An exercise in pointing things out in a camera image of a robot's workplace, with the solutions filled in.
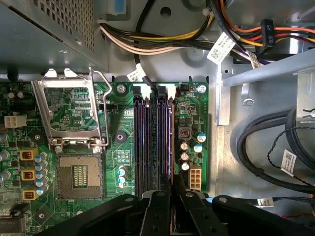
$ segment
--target cpu socket lever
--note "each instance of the cpu socket lever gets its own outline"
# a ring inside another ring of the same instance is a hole
[[[42,80],[31,82],[48,138],[49,148],[55,147],[57,154],[61,154],[64,146],[69,144],[84,144],[87,145],[88,148],[92,148],[93,153],[103,153],[103,148],[109,144],[107,110],[106,106],[104,106],[106,138],[103,138],[95,99],[93,74],[99,74],[108,86],[108,91],[103,95],[105,104],[106,97],[112,91],[112,86],[100,71],[93,70],[89,67],[89,72],[89,77],[86,79],[68,68],[64,70],[64,76],[61,77],[57,75],[54,69],[49,69]],[[53,119],[54,113],[49,109],[44,91],[47,88],[87,88],[91,103],[90,116],[96,121],[97,128],[89,131],[60,131],[53,129],[50,122]]]

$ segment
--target metal bracket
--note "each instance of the metal bracket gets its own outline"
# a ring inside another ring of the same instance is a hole
[[[315,73],[298,75],[296,122],[315,122]]]
[[[56,151],[62,152],[64,146],[69,144],[84,144],[93,149],[93,153],[102,153],[104,146],[109,143],[107,111],[104,106],[105,125],[106,125],[106,140],[102,138],[100,122],[98,118],[98,109],[95,100],[95,90],[93,82],[93,73],[99,74],[109,87],[108,92],[103,96],[106,103],[106,96],[112,91],[112,86],[107,81],[102,73],[93,71],[89,68],[89,79],[78,76],[70,69],[64,70],[64,77],[58,77],[54,69],[49,69],[41,81],[32,81],[32,87],[39,107],[39,111],[43,120],[43,125],[48,138],[49,146],[56,146]],[[89,131],[59,131],[53,129],[50,125],[54,113],[49,109],[44,90],[46,88],[87,88],[91,103],[90,116],[96,121],[97,128]]]
[[[254,104],[254,100],[250,98],[250,87],[250,83],[243,84],[242,86],[241,99],[243,102],[243,106],[252,106]]]

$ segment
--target motherboard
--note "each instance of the motherboard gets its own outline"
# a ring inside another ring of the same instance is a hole
[[[0,85],[0,235],[34,235],[121,194],[141,198],[160,175],[206,192],[208,84],[110,85],[105,97],[108,85],[93,83],[97,116],[88,88],[43,89],[46,125],[34,84]],[[47,125],[101,130],[108,145],[70,135],[60,144]]]

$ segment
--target black connector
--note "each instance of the black connector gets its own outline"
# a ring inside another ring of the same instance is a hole
[[[273,49],[276,46],[274,22],[270,19],[264,19],[260,23],[262,33],[262,43],[264,45],[262,54]]]

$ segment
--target cable label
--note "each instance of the cable label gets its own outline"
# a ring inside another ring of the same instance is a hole
[[[257,56],[252,53],[251,51],[247,50],[247,54],[248,56],[250,56],[250,59],[251,59],[251,64],[252,64],[252,67],[253,69],[256,69],[256,68],[259,68],[260,67],[260,63],[257,59]]]
[[[127,77],[131,82],[143,82],[142,78],[146,76],[146,73],[142,69],[142,66],[140,63],[136,65],[136,68],[137,69],[131,72],[130,74],[128,74]]]
[[[212,49],[207,55],[207,58],[215,64],[220,65],[234,46],[234,41],[223,32],[216,43],[213,45]]]
[[[259,207],[274,207],[274,200],[272,198],[257,199]]]
[[[288,150],[284,150],[281,170],[293,177],[293,169],[295,165],[296,155]]]

